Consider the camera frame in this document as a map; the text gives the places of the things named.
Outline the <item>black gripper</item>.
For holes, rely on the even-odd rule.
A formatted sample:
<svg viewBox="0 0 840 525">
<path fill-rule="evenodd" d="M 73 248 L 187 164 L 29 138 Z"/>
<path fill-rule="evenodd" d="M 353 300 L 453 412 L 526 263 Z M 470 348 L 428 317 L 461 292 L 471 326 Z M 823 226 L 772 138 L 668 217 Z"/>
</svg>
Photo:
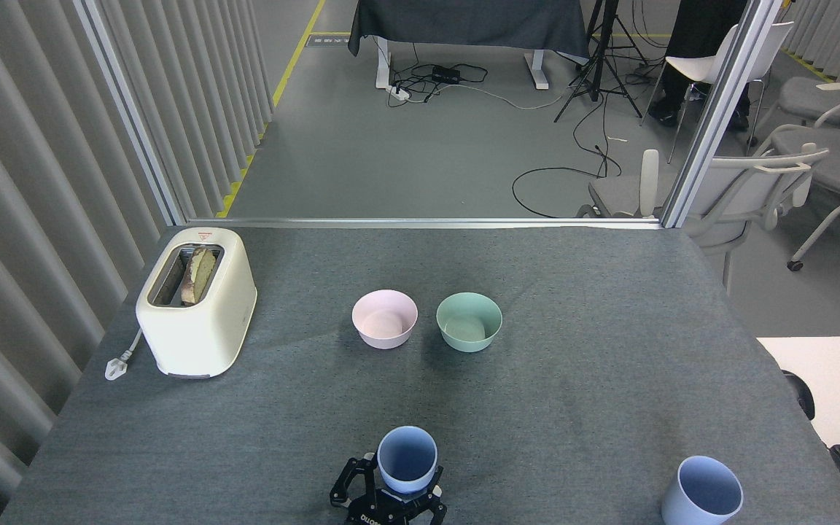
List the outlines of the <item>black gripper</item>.
<svg viewBox="0 0 840 525">
<path fill-rule="evenodd" d="M 447 507 L 441 502 L 440 477 L 443 467 L 436 467 L 426 491 L 415 499 L 404 501 L 386 491 L 376 491 L 378 463 L 376 456 L 364 455 L 361 459 L 348 459 L 337 481 L 330 489 L 330 504 L 347 508 L 346 524 L 410 524 L 424 512 L 430 512 L 430 524 L 443 524 Z M 353 480 L 362 475 L 365 495 L 351 499 L 348 489 Z"/>
</svg>

